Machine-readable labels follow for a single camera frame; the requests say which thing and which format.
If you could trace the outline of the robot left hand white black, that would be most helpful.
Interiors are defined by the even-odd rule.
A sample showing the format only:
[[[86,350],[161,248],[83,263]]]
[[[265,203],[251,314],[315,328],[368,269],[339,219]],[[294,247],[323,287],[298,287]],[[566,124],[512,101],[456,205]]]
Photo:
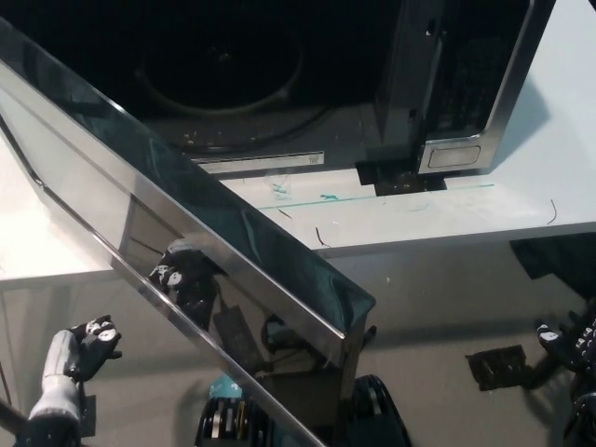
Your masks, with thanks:
[[[75,383],[91,380],[108,360],[122,357],[117,349],[121,337],[110,315],[58,331],[47,351],[42,382],[62,376]]]

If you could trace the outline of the robot right hand white black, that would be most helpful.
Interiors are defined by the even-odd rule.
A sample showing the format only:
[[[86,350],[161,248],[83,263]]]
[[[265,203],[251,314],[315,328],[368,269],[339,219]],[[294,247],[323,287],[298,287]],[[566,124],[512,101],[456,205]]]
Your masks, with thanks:
[[[595,371],[595,309],[579,315],[570,311],[569,324],[557,331],[541,322],[536,328],[539,344],[565,369],[573,373]]]

